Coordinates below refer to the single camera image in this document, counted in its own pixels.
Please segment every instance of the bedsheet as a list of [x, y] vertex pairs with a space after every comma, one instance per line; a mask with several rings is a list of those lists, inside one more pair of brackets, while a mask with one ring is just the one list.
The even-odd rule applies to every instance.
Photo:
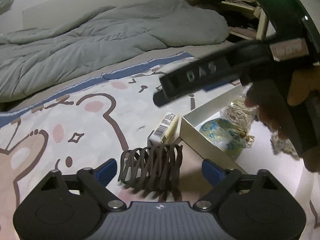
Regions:
[[[184, 115], [225, 91], [225, 87], [207, 93], [199, 91], [166, 107], [154, 106], [152, 96], [160, 88], [159, 75], [193, 59], [189, 55], [65, 94], [3, 126], [0, 206], [6, 208], [0, 213], [0, 239], [17, 238], [12, 224], [14, 210], [48, 171], [59, 169], [63, 174], [72, 174], [83, 167], [98, 167], [110, 158], [119, 163], [122, 151], [146, 146], [148, 135], [167, 111]], [[201, 178], [201, 162], [198, 155], [184, 156], [179, 193], [160, 201], [193, 203], [206, 194], [210, 186]], [[119, 171], [107, 188], [127, 204], [134, 200], [159, 201], [155, 193], [133, 194], [117, 182], [118, 175]]]
[[27, 106], [25, 107], [9, 112], [0, 112], [0, 128], [12, 122], [21, 115], [27, 113], [31, 109], [41, 106], [44, 103], [50, 102], [53, 99], [60, 98], [66, 94], [78, 92], [80, 90], [87, 89], [100, 83], [109, 82], [119, 78], [148, 71], [157, 65], [165, 65], [188, 57], [192, 57], [192, 55], [186, 52], [180, 52], [169, 57], [151, 59], [147, 62], [142, 62], [135, 65], [122, 65], [122, 67], [115, 67], [114, 71], [101, 73], [100, 75], [94, 75], [91, 77], [86, 76], [86, 78], [77, 81], [72, 80], [68, 85], [65, 84], [65, 86], [62, 87], [58, 86], [56, 88], [50, 89], [50, 91], [44, 91], [46, 95], [45, 97], [36, 97], [35, 99], [31, 99], [33, 103], [27, 104]]

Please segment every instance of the finger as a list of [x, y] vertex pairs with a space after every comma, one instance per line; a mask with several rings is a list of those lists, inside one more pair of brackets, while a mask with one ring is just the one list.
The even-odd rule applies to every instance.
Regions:
[[310, 90], [320, 90], [320, 66], [314, 67], [310, 71]]
[[271, 120], [271, 122], [268, 125], [269, 129], [274, 132], [280, 129], [280, 125], [276, 120]]
[[301, 104], [310, 93], [308, 70], [297, 70], [292, 75], [292, 81], [288, 93], [288, 104], [297, 106]]
[[288, 136], [284, 133], [284, 131], [282, 131], [281, 129], [278, 130], [278, 137], [281, 139], [281, 140], [286, 140], [288, 139]]
[[310, 172], [320, 172], [320, 146], [308, 150], [303, 155], [304, 166]]
[[259, 121], [265, 123], [266, 125], [268, 125], [271, 122], [271, 118], [261, 107], [258, 110], [257, 116], [258, 116]]
[[246, 107], [254, 107], [257, 106], [257, 104], [255, 102], [253, 102], [250, 98], [245, 98], [244, 100], [244, 105]]

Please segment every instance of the metal screw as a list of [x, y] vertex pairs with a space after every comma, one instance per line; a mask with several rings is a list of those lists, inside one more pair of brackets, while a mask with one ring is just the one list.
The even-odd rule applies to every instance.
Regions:
[[113, 209], [119, 209], [124, 205], [121, 200], [111, 200], [108, 202], [108, 206]]
[[208, 209], [211, 207], [211, 203], [206, 200], [201, 200], [196, 203], [196, 206], [200, 209]]

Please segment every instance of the dark spring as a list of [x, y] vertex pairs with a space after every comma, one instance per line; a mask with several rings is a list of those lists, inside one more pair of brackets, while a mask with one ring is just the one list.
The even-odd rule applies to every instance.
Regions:
[[[177, 144], [127, 150], [121, 155], [118, 181], [137, 190], [171, 190], [179, 185], [181, 163], [182, 146]], [[131, 174], [126, 180], [129, 168]]]

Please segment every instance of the wooden shelf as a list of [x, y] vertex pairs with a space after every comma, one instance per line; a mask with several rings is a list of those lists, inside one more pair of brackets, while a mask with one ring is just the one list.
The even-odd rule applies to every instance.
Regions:
[[230, 31], [230, 34], [235, 35], [235, 36], [238, 36], [238, 37], [241, 37], [241, 38], [246, 39], [246, 40], [249, 40], [249, 41], [254, 40], [254, 39], [251, 38], [251, 37], [248, 37], [248, 36], [245, 36], [245, 35], [243, 35], [243, 34], [233, 32], [233, 31]]
[[228, 4], [228, 5], [232, 5], [232, 6], [235, 6], [235, 7], [240, 7], [240, 8], [244, 8], [244, 9], [247, 9], [247, 10], [250, 10], [250, 11], [254, 11], [255, 8], [252, 7], [252, 6], [246, 6], [244, 4], [239, 4], [239, 3], [234, 3], [234, 2], [228, 2], [228, 1], [222, 1], [221, 3], [223, 4]]

